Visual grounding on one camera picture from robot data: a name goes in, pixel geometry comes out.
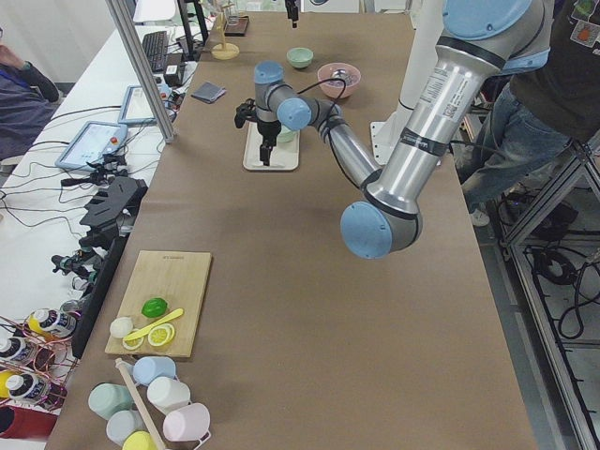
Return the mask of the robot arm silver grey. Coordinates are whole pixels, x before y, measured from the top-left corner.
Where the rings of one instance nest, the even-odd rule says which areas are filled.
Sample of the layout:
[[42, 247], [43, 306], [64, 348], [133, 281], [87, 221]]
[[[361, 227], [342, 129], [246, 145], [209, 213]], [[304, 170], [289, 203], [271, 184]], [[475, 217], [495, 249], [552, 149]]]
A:
[[419, 237], [418, 197], [483, 82], [546, 63], [553, 11], [550, 1], [424, 2], [411, 58], [424, 62], [427, 71], [410, 116], [396, 126], [384, 164], [353, 133], [336, 102], [297, 93], [274, 61], [255, 67], [255, 95], [237, 107], [234, 123], [256, 125], [263, 164], [283, 128], [315, 128], [364, 196], [341, 216], [343, 240], [353, 254], [380, 259]]

